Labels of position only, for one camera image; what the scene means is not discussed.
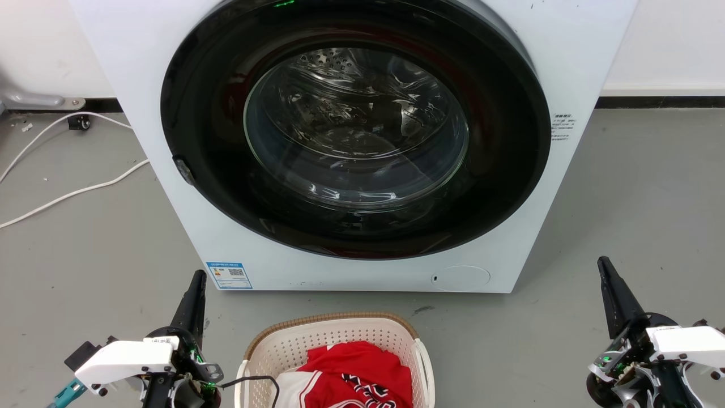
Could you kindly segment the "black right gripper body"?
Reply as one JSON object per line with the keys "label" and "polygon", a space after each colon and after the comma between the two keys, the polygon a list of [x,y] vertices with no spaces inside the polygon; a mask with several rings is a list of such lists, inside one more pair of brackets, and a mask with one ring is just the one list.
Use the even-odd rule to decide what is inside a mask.
{"label": "black right gripper body", "polygon": [[654,347],[646,330],[675,325],[660,313],[645,313],[624,325],[588,365],[586,385],[591,400],[600,407],[665,407],[661,382],[650,361]]}

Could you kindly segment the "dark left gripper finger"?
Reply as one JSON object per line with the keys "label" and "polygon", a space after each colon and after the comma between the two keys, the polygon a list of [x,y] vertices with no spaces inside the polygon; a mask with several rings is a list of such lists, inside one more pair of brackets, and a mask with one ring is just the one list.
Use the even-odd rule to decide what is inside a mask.
{"label": "dark left gripper finger", "polygon": [[207,272],[195,271],[170,323],[172,328],[186,330],[199,347],[203,344],[206,284]]}

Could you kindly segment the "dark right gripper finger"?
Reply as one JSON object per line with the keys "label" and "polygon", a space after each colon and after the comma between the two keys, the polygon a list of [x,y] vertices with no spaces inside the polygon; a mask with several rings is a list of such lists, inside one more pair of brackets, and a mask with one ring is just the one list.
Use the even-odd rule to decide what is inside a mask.
{"label": "dark right gripper finger", "polygon": [[614,340],[624,335],[629,340],[640,340],[647,323],[644,309],[608,256],[598,258],[596,265],[609,338]]}

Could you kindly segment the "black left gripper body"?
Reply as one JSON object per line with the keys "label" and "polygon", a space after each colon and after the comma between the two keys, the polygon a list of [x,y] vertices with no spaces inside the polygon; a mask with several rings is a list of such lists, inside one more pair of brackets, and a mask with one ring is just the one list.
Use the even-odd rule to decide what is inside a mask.
{"label": "black left gripper body", "polygon": [[147,370],[140,376],[143,407],[220,407],[221,394],[216,384],[224,374],[217,364],[204,358],[203,334],[203,327],[164,327],[145,336],[145,341],[176,338],[178,348],[172,351],[165,367]]}

